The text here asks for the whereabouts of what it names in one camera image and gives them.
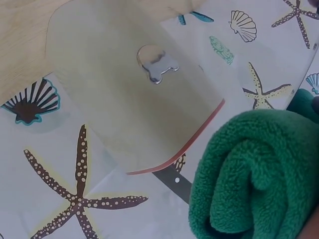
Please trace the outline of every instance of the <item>brown starfish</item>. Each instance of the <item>brown starfish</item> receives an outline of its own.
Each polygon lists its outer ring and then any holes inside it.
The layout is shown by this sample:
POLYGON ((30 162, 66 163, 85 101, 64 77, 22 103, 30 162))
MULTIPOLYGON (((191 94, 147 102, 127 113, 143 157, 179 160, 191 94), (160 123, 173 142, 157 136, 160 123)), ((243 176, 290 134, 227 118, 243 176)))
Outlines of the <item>brown starfish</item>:
POLYGON ((252 98, 255 100, 253 104, 253 110, 273 109, 272 105, 268 102, 268 99, 286 95, 288 93, 291 93, 293 90, 291 84, 284 84, 264 93, 263 86, 261 84, 257 71, 255 70, 255 68, 250 62, 249 62, 249 70, 253 77, 253 81, 255 83, 256 92, 252 92, 245 88, 243 88, 243 91, 248 98, 252 98))
POLYGON ((179 157, 174 163, 173 166, 175 170, 180 173, 183 166, 186 164, 186 154, 184 153, 181 157, 179 157))
POLYGON ((319 16, 311 11, 305 11, 305 10, 301 10, 300 9, 300 0, 296 0, 296 6, 293 5, 290 1, 288 0, 283 0, 288 6, 290 6, 293 11, 288 13, 286 16, 282 17, 281 19, 279 19, 278 21, 276 21, 274 24, 271 25, 271 27, 276 27, 279 26, 281 24, 284 24, 286 21, 289 21, 290 19, 292 19, 294 16, 297 18, 297 22, 301 31, 301 34, 303 36, 303 39, 305 41, 306 47, 308 49, 310 49, 310 44, 309 44, 309 39, 308 39, 308 35, 307 35, 307 31, 305 29, 305 25, 304 22, 301 18, 301 14, 311 17, 313 19, 319 20, 319 16))
POLYGON ((76 156, 76 171, 75 179, 77 181, 77 193, 72 194, 67 189, 62 187, 49 173, 42 167, 36 160, 34 155, 25 150, 24 155, 35 170, 41 177, 42 181, 48 185, 53 191, 61 197, 69 201, 70 206, 57 215, 50 223, 38 230, 31 239, 41 239, 47 235, 55 232, 55 230, 62 227, 72 216, 75 216, 79 221, 81 229, 87 239, 98 239, 97 234, 92 228, 89 219, 86 216, 85 208, 107 209, 116 210, 135 207, 138 204, 145 202, 148 198, 143 196, 127 196, 118 198, 103 197, 101 199, 86 199, 84 198, 84 189, 87 179, 87 135, 85 125, 81 127, 78 143, 77 143, 77 156, 76 156))

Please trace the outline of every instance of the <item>yellow starfish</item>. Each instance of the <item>yellow starfish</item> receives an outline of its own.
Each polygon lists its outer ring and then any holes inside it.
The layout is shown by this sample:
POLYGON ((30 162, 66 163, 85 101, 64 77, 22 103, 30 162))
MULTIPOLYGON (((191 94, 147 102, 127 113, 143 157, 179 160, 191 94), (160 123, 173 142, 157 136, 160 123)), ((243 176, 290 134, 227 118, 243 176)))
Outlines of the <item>yellow starfish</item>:
POLYGON ((253 104, 253 110, 273 109, 272 105, 268 102, 268 99, 282 97, 283 95, 290 94, 293 90, 291 84, 284 84, 264 93, 260 78, 255 68, 250 62, 249 62, 249 70, 256 86, 256 92, 252 92, 245 88, 243 88, 243 91, 248 98, 252 98, 255 100, 253 104))

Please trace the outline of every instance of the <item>metal cutout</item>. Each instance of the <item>metal cutout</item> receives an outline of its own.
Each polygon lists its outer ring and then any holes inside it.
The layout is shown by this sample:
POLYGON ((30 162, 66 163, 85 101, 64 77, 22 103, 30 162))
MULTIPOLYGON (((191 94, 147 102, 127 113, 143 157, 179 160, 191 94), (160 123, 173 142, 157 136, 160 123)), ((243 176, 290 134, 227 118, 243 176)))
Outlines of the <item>metal cutout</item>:
POLYGON ((168 53, 156 45, 145 45, 137 53, 139 65, 147 72, 151 82, 158 85, 169 70, 178 71, 179 65, 168 53))

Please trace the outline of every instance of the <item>wooden panel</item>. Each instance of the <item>wooden panel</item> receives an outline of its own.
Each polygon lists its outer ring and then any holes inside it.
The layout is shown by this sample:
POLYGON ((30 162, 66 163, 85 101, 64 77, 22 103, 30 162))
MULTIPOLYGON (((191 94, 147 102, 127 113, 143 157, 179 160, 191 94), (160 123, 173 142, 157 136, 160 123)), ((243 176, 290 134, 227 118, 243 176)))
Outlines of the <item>wooden panel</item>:
MULTIPOLYGON (((45 38, 54 11, 69 0, 0 0, 0 104, 51 72, 45 38)), ((157 20, 190 11, 203 0, 138 0, 157 20)))

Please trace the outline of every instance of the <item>red edge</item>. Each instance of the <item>red edge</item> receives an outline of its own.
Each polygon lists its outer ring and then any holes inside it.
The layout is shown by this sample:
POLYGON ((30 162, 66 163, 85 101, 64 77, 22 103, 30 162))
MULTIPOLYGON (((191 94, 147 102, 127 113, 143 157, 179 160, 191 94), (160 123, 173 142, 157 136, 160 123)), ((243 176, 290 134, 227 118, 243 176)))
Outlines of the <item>red edge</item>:
POLYGON ((183 153, 186 152, 186 150, 194 143, 194 141, 198 138, 198 136, 204 131, 204 129, 208 126, 208 124, 213 120, 213 118, 217 115, 217 113, 220 111, 220 109, 225 104, 225 100, 223 99, 218 107, 214 110, 214 112, 208 117, 208 119, 204 122, 204 124, 198 129, 198 131, 190 138, 190 140, 184 145, 183 148, 180 149, 180 151, 175 154, 170 160, 166 161, 165 163, 149 169, 144 169, 141 171, 135 171, 135 172, 129 172, 126 173, 127 175, 137 175, 142 173, 153 173, 156 171, 160 171, 168 166, 170 166, 172 163, 174 163, 179 157, 183 155, 183 153))

